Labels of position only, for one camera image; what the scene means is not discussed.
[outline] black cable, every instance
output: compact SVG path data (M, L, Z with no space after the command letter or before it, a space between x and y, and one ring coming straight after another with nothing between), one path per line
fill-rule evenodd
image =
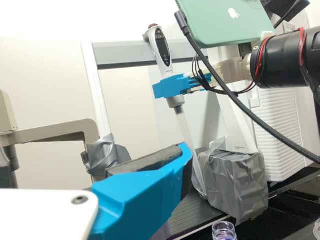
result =
M315 155L314 153L308 151L307 149L303 148L302 146L296 144L295 142L291 141L287 137L283 136L281 133L270 127L268 124L266 124L264 121L262 121L258 116L256 116L251 110L249 110L238 98L237 96L228 88L228 86L225 84L225 82L220 78L220 76L217 74L215 69L211 66L210 62L206 59L192 36L190 35L190 32L188 30L188 27L183 22L182 24L179 22L179 19L177 18L178 23L180 24L181 30L183 34L186 36L187 40L195 50L195 52L199 55L200 59L204 63L204 65L208 68L212 76L216 79L218 84L221 86L221 88L228 94L228 96L231 98L231 100L248 116L250 117L256 124L258 124L261 128L266 130L269 134L274 136L276 139L287 145L288 147L292 148L296 152L300 153L301 155L305 156L306 158L314 161L315 163L320 164L320 157Z
M302 76L306 82L306 84L310 87L314 99L316 102L320 105L320 89L319 89L319 84L318 82L314 81L312 77L309 75L308 70L304 65L300 66L300 71L302 73Z
M275 29L282 24L282 22L286 19L286 17L292 12L292 10L301 2L301 0L295 0L294 4L289 8L289 10L280 18L279 21L273 26Z

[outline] vial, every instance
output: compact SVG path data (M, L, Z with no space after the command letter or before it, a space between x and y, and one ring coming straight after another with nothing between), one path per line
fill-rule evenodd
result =
M213 240L237 240L235 226L228 221L221 221L212 226Z

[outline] blue clamp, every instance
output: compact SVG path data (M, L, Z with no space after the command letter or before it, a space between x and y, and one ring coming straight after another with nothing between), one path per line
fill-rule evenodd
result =
M178 147L181 154L157 170L120 173L92 185L99 211L90 240L148 240L165 224L191 187L193 153L186 143Z
M208 83L211 82L211 74L205 74L205 79ZM188 93L189 89L199 87L200 84L194 77L184 77L183 74L172 75L154 84L153 93L156 99L171 98L177 95L184 95Z

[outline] cable connector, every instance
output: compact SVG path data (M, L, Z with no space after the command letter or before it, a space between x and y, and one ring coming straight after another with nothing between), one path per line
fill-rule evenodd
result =
M175 19L179 24L179 27L185 36L190 34L188 23L186 20L186 15L182 11L177 11L175 14Z

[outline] screw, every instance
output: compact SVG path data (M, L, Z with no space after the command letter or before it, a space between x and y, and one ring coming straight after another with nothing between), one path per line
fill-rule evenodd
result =
M88 200L89 198L87 196L77 196L71 202L72 204L80 205L80 204L84 204Z

